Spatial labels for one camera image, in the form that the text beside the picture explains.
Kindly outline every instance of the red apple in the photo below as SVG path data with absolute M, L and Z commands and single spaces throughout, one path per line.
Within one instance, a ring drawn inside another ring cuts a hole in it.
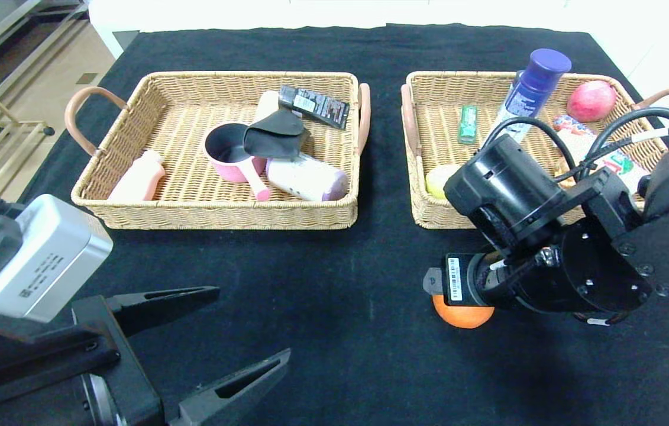
M 568 99 L 570 116 L 586 123 L 605 118 L 616 105 L 616 91 L 605 81 L 589 81 L 577 87 Z

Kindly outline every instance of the plastic bottle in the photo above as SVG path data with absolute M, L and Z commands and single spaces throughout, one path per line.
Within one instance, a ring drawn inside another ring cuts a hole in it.
M 294 159 L 269 159 L 266 177 L 281 191 L 306 201 L 342 199 L 349 182 L 342 170 L 302 153 Z
M 150 201 L 156 193 L 158 181 L 166 174 L 161 163 L 163 157 L 160 154 L 148 149 L 142 157 L 134 160 L 129 170 L 116 183 L 109 201 L 115 202 L 134 202 Z
M 518 81 L 508 92 L 508 97 L 500 107 L 492 129 L 508 118 L 536 117 L 558 86 L 558 80 L 564 73 L 570 71 L 570 68 L 570 59 L 559 51 L 537 49 L 531 52 L 529 65 L 517 76 Z M 529 124 L 513 124 L 505 127 L 500 135 L 508 134 L 516 142 L 521 142 L 530 128 Z

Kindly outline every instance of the bottle cap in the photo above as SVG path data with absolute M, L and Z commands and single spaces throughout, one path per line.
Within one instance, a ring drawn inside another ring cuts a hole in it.
M 154 149 L 147 149 L 142 156 L 143 159 L 148 159 L 151 162 L 156 162 L 158 164 L 163 163 L 163 157 L 161 154 L 158 154 L 158 151 L 155 151 Z
M 529 56 L 529 65 L 521 75 L 521 82 L 534 90 L 550 92 L 570 68 L 571 61 L 565 54 L 552 49 L 537 49 Z

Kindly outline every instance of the black tablecloth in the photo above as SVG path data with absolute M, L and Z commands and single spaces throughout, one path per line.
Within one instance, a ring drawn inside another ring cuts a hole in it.
M 167 417 L 195 386 L 291 346 L 289 374 L 246 424 L 669 424 L 669 299 L 609 328 L 497 311 L 462 331 L 421 289 L 427 267 L 483 239 L 413 223 L 400 85 L 413 70 L 516 70 L 540 47 L 636 95 L 584 33 L 389 25 L 138 35 L 100 84 L 124 99 L 161 70 L 350 71 L 369 83 L 358 221 L 326 232 L 112 230 L 113 253 L 77 297 L 221 287 L 209 308 L 131 339 Z M 91 99 L 77 121 L 99 141 L 116 114 Z M 69 200 L 87 161 L 64 133 L 24 199 Z

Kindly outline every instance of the orange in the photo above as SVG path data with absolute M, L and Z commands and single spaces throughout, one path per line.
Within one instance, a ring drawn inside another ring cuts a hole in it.
M 433 294 L 431 299 L 439 317 L 458 328 L 476 328 L 488 321 L 495 312 L 493 306 L 448 306 L 441 294 Z

